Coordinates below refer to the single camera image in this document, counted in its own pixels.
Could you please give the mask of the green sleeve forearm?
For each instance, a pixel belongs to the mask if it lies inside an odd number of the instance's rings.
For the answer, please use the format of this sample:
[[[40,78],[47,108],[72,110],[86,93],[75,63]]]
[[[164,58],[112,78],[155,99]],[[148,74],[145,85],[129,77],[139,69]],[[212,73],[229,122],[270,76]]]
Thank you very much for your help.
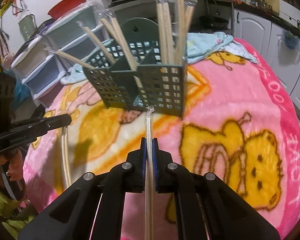
[[[22,200],[17,201],[8,198],[0,191],[0,221],[14,239],[17,239],[21,230],[38,215],[32,204],[17,213],[21,202]]]

